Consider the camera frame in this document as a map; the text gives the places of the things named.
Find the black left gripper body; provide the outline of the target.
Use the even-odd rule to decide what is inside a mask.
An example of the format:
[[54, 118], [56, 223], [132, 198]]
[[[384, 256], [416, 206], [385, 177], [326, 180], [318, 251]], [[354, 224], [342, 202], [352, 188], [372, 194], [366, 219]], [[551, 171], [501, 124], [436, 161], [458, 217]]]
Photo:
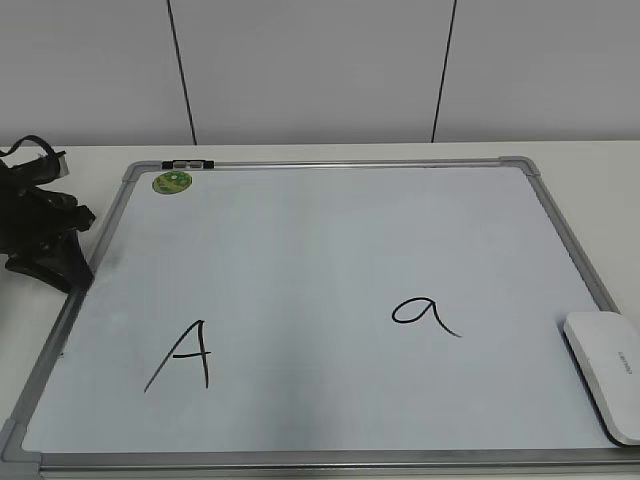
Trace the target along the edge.
[[33, 185], [22, 164], [1, 165], [1, 252], [9, 255], [66, 232], [88, 230], [95, 215], [76, 197]]

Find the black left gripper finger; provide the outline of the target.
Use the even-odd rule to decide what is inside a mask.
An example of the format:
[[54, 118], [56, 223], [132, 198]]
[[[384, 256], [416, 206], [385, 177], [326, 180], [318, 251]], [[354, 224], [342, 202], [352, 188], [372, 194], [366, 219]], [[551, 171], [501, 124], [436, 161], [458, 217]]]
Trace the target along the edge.
[[5, 268], [63, 293], [87, 289], [94, 280], [76, 232], [57, 234], [9, 254]]

